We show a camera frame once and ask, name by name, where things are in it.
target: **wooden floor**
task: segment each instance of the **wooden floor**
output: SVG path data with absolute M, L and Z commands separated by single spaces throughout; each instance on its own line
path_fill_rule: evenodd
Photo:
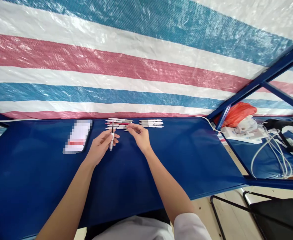
M 247 172 L 236 158 L 229 146 L 225 146 L 230 156 L 238 166 L 243 175 L 247 175 Z M 265 188 L 265 187 L 246 187 L 244 189 L 237 189 L 229 192 L 217 194 L 217 196 L 227 199 L 231 202 L 246 206 L 242 193 L 243 191 L 252 191 L 278 198 L 293 198 L 293 190 L 277 189 L 277 188 Z M 249 202 L 259 202 L 265 200 L 264 198 L 257 196 L 249 196 Z M 222 236 L 210 203 L 210 197 L 199 198 L 192 201 L 196 214 L 200 217 L 209 231 L 212 240 L 221 240 Z M 217 213 L 219 215 L 221 225 L 224 230 L 224 234 L 227 240 L 242 239 L 242 240 L 262 240 L 262 237 L 251 217 L 251 215 L 241 209 L 230 206 L 227 203 L 214 200 Z M 75 240 L 83 240 L 86 235 L 86 228 L 77 230 Z

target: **pen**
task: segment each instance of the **pen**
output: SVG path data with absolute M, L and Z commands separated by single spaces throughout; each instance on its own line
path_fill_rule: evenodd
M 133 120 L 122 119 L 122 118 L 109 118 L 110 120 L 118 120 L 118 121 L 126 121 L 126 122 L 134 122 Z
M 124 124 L 114 124 L 114 127 L 127 127 L 127 125 Z
M 139 122 L 159 122 L 162 121 L 162 119 L 142 119 L 139 120 Z
M 112 120 L 112 122 L 118 122 L 118 123 L 123 123 L 123 122 L 126 122 L 126 123 L 131 123 L 131 122 L 129 122 L 129 121 L 114 121 L 114 120 Z
M 112 124 L 112 122 L 107 122 L 106 124 L 110 125 L 110 124 Z M 128 125 L 128 124 L 130 124 L 130 123 L 120 123 L 120 124 Z
M 113 140 L 114 140 L 113 123 L 112 123 L 112 131 L 111 131 L 111 134 L 112 134 L 112 140 L 110 142 L 110 151 L 112 151 L 112 148 L 113 148 Z
M 127 129 L 127 127 L 114 127 L 114 129 Z
M 140 125 L 147 124 L 147 125 L 162 125 L 163 122 L 141 122 Z
M 164 126 L 160 126 L 160 125 L 141 125 L 142 127 L 156 127 L 156 128 L 161 128 Z

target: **striped tarp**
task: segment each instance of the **striped tarp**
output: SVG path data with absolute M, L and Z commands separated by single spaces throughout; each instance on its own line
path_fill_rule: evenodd
M 0 1 L 0 113 L 207 115 L 293 47 L 292 1 Z M 293 96 L 293 68 L 272 82 Z M 260 89 L 259 115 L 293 107 Z

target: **black chair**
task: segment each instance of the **black chair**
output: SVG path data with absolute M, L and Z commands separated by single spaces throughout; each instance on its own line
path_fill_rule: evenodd
M 247 194 L 252 194 L 260 197 L 265 197 L 270 200 L 262 201 L 258 203 L 249 204 L 246 198 Z M 250 212 L 253 219 L 261 232 L 264 240 L 287 240 L 293 239 L 293 199 L 280 199 L 275 197 L 270 197 L 267 195 L 253 193 L 253 192 L 243 192 L 243 198 L 247 205 L 243 207 L 241 205 L 235 204 L 223 198 L 217 197 L 215 195 L 211 196 L 211 205 L 219 225 L 222 238 L 226 240 L 225 234 L 223 232 L 219 217 L 217 215 L 215 206 L 213 204 L 213 199 L 218 199 L 225 203 L 228 203 L 234 207 L 240 208 L 244 211 Z

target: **black headphones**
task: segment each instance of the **black headphones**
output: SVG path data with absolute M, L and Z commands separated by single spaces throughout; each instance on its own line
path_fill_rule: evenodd
M 267 130 L 272 128 L 280 130 L 279 136 L 282 139 L 283 143 L 287 146 L 286 150 L 293 155 L 293 146 L 289 144 L 286 140 L 285 136 L 282 133 L 282 129 L 286 126 L 293 126 L 292 121 L 281 121 L 277 119 L 268 119 L 263 123 L 263 126 L 266 127 Z

